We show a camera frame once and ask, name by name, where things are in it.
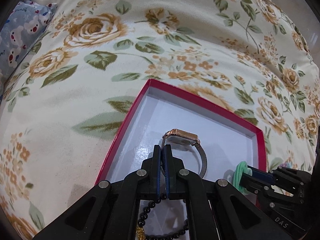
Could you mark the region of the rose gold mesh band watch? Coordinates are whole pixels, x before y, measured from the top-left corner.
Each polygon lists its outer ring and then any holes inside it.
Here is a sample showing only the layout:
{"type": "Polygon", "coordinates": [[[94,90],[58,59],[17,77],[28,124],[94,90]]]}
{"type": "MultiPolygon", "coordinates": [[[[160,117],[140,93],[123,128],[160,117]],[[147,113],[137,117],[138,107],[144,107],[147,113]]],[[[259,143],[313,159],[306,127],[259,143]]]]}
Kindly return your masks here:
{"type": "Polygon", "coordinates": [[[167,131],[162,136],[161,148],[164,148],[166,142],[173,145],[174,149],[178,149],[184,152],[192,152],[194,148],[198,152],[201,159],[201,169],[199,171],[199,176],[201,178],[204,177],[207,172],[208,160],[206,153],[201,146],[198,135],[174,128],[167,131]]]}

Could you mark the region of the cream floral blanket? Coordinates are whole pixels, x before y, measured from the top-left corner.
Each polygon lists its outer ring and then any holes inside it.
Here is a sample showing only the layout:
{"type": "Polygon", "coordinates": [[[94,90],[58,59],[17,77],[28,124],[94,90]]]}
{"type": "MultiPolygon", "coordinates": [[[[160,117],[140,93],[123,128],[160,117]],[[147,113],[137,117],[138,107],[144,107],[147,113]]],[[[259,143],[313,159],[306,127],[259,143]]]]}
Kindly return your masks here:
{"type": "Polygon", "coordinates": [[[319,68],[270,0],[32,0],[56,3],[4,82],[1,210],[32,239],[94,184],[149,79],[259,128],[266,169],[311,172],[319,68]]]}

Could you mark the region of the red shallow box white inside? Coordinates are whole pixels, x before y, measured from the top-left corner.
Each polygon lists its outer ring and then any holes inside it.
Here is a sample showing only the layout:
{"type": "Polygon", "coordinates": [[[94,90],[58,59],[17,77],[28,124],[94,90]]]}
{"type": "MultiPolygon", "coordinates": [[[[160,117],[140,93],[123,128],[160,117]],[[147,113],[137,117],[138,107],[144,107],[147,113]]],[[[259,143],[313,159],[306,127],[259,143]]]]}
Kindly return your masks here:
{"type": "Polygon", "coordinates": [[[108,226],[109,239],[134,239],[141,200],[160,195],[165,177],[167,197],[185,200],[191,239],[262,239],[268,218],[231,183],[205,179],[215,146],[236,157],[248,152],[259,171],[266,169],[260,129],[234,113],[169,84],[150,79],[140,91],[103,162],[98,177],[128,168],[143,140],[162,143],[140,170],[120,181],[120,192],[108,226]]]}

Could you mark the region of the blue bear print pillow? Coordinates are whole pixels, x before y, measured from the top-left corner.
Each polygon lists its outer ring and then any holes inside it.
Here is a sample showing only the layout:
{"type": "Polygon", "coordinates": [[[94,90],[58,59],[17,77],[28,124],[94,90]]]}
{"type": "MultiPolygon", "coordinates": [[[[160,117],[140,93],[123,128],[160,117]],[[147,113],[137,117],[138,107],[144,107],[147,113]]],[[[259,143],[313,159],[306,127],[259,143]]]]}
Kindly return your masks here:
{"type": "Polygon", "coordinates": [[[1,82],[5,82],[23,60],[46,29],[56,9],[56,3],[18,2],[1,30],[1,82]]]}

